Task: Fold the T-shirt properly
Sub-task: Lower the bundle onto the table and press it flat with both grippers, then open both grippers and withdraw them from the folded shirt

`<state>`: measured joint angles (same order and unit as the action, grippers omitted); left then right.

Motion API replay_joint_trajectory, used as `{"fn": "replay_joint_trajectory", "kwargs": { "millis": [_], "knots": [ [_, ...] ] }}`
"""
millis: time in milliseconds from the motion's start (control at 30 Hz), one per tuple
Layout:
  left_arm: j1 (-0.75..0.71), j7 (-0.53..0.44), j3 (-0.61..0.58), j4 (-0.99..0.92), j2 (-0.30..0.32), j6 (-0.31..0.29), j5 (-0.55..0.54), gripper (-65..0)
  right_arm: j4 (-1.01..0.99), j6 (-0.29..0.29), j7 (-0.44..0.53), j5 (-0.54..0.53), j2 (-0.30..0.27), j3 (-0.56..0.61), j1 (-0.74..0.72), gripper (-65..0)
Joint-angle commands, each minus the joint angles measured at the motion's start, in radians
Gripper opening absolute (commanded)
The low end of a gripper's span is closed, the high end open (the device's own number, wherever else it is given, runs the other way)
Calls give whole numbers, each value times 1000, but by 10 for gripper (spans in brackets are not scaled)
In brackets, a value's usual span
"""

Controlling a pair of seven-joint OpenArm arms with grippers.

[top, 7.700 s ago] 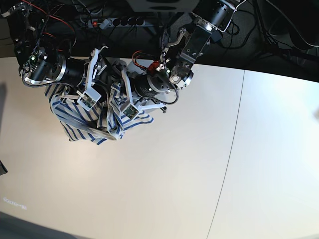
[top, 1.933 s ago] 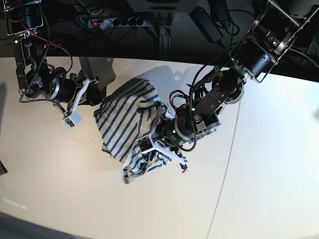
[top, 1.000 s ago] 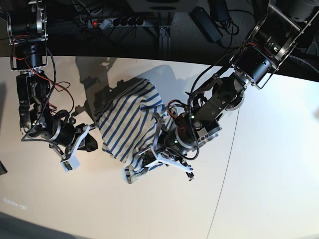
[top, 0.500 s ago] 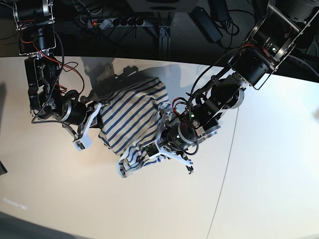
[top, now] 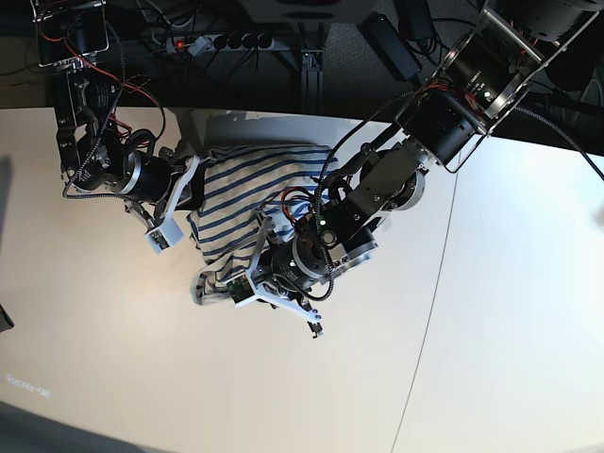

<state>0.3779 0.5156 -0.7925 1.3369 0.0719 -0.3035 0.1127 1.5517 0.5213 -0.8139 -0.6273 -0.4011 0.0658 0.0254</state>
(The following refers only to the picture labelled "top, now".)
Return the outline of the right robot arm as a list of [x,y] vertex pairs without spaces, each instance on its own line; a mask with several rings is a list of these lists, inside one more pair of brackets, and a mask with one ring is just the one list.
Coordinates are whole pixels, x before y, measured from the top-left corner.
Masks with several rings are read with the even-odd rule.
[[117,118],[126,94],[154,107],[159,101],[127,74],[107,2],[34,1],[31,8],[39,64],[49,73],[63,198],[118,199],[149,229],[165,226],[178,210],[201,208],[200,159],[159,147],[160,132]]

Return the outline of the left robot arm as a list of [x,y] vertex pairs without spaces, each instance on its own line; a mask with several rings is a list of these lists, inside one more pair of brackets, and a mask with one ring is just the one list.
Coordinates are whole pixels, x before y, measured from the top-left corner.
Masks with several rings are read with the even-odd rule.
[[292,238],[276,243],[268,224],[261,224],[248,268],[228,281],[233,302],[290,311],[320,335],[312,285],[332,287],[368,260],[377,246],[375,230],[421,199],[429,168],[457,173],[522,108],[533,78],[602,12],[599,1],[481,2],[474,29],[401,99],[391,124],[340,168],[322,169]]

